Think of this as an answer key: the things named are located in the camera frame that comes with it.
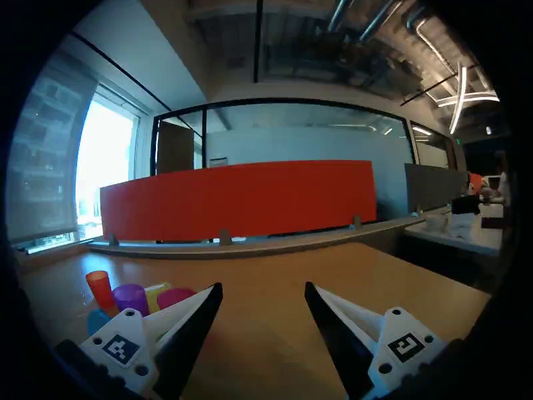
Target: window blind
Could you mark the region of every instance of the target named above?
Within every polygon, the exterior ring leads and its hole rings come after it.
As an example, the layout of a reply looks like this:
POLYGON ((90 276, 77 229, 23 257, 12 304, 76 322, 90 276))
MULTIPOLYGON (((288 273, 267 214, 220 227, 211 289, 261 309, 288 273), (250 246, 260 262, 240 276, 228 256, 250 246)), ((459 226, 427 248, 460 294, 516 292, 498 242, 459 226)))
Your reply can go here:
POLYGON ((9 154, 7 234, 12 243, 75 231, 75 177, 85 116, 97 82, 62 55, 38 76, 9 154))

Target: window sill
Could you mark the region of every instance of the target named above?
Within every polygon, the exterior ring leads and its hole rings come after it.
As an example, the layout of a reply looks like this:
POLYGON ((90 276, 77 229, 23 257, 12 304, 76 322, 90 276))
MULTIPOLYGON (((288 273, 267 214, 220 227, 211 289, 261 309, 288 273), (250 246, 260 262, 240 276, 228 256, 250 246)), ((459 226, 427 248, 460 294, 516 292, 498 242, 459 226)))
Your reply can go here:
POLYGON ((13 250, 15 252, 15 258, 18 261, 17 269, 21 273, 26 273, 34 270, 35 268, 43 267, 58 261, 62 261, 74 255, 85 253, 89 251, 89 247, 86 245, 93 240, 94 239, 86 239, 73 243, 66 243, 64 245, 45 249, 33 254, 13 250))

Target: glass partition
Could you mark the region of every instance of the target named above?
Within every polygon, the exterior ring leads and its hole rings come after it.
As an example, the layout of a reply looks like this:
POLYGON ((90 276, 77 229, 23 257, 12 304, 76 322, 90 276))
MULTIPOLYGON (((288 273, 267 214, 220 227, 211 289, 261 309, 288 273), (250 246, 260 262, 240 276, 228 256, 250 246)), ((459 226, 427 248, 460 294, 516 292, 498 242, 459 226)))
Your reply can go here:
POLYGON ((202 137, 195 136, 195 168, 200 157, 205 157, 205 167, 371 161, 378 221, 408 215, 404 164, 413 163, 412 143, 405 120, 393 115, 310 99, 253 99, 192 107, 161 118, 160 134, 165 122, 203 132, 202 137))
POLYGON ((451 138, 421 125, 411 126, 420 164, 457 169, 451 138))

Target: orange cup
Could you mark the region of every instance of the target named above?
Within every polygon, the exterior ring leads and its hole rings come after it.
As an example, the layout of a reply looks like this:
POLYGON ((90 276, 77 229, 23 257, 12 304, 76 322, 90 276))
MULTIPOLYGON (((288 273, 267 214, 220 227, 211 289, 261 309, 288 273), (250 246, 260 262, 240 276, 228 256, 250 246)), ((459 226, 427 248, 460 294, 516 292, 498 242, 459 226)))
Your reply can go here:
POLYGON ((95 300, 101 309, 108 309, 115 305, 113 292, 109 284, 109 276, 105 271, 93 271, 85 276, 95 300))

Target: table surface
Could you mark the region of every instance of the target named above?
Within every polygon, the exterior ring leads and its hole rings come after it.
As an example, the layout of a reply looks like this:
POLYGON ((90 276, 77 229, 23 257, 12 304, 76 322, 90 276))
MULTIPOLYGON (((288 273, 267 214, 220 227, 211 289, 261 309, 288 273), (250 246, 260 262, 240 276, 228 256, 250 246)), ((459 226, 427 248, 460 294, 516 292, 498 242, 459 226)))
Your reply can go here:
POLYGON ((480 205, 480 214, 475 216, 470 238, 451 237, 444 232, 428 231, 426 222, 417 223, 405 228, 406 235, 417 237, 452 246, 474 253, 497 256, 502 246, 503 230, 481 228, 483 217, 503 217, 503 206, 501 204, 480 205))
POLYGON ((96 308, 85 275, 108 272, 111 287, 168 281, 199 291, 223 284, 224 299, 183 392, 185 399, 345 399, 304 299, 312 281, 384 313, 401 306, 444 340, 464 337, 483 292, 361 243, 301 253, 221 260, 76 255, 21 276, 37 324, 51 344, 88 337, 96 308))

